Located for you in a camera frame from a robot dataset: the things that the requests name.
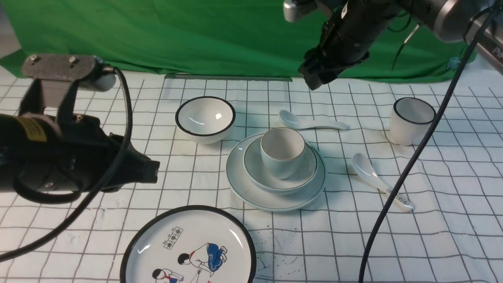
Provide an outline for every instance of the yellow label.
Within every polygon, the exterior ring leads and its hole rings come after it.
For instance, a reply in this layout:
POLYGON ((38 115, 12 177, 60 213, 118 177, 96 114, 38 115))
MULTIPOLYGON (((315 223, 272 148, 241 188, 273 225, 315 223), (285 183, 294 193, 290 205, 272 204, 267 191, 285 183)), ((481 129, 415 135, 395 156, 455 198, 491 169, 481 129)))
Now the yellow label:
POLYGON ((23 126, 26 136, 34 142, 47 142, 44 129, 34 119, 24 117, 14 117, 23 126))

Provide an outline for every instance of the white cup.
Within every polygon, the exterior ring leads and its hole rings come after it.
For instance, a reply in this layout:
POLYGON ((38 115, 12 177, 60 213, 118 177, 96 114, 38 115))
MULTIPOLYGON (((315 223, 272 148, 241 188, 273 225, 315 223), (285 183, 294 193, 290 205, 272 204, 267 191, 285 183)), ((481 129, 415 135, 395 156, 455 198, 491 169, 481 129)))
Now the white cup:
POLYGON ((389 122, 390 142, 410 146, 423 138, 436 114, 435 109, 421 99, 398 99, 393 105, 389 122))
POLYGON ((274 177, 284 180, 292 176, 302 163, 306 141, 289 128, 274 128, 260 142, 262 162, 274 177))

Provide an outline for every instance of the green backdrop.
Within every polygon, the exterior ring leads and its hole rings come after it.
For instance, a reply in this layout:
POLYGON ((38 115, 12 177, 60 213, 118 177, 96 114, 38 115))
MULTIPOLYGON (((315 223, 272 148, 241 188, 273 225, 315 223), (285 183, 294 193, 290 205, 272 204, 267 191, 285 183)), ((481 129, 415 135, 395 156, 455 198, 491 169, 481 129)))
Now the green backdrop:
MULTIPOLYGON (((118 67, 153 73, 299 76, 304 52, 318 43, 321 12, 298 23, 281 0, 2 0, 22 50, 0 59, 15 75, 32 53, 93 54, 118 67)), ((403 26, 407 18, 392 26, 403 26)), ((393 57, 414 26, 386 31, 364 64, 342 77, 394 82, 448 79, 464 44, 444 44, 420 28, 394 71, 393 57)))

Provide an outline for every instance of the label on spoon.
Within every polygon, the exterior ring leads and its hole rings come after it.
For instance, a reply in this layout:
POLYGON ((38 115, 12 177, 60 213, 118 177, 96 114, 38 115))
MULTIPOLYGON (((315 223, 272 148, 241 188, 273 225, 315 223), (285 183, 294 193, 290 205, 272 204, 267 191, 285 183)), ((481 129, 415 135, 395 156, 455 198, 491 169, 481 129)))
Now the label on spoon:
MULTIPOLYGON (((389 194, 391 194, 391 191, 392 189, 391 188, 388 188, 386 190, 389 194)), ((403 197, 401 194, 396 194, 396 199, 398 199, 398 201, 400 201, 403 205, 406 205, 406 206, 410 206, 412 207, 412 205, 410 205, 410 201, 408 201, 405 197, 403 197)))

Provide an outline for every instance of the bowl with black rim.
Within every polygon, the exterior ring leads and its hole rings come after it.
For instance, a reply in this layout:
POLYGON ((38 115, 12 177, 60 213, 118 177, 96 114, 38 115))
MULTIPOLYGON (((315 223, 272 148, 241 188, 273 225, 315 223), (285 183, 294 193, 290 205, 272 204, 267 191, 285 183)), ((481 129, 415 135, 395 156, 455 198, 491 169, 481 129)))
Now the bowl with black rim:
POLYGON ((191 99, 175 115, 178 129, 186 139, 212 144, 226 138, 236 120, 236 111, 227 101, 213 96, 191 99))

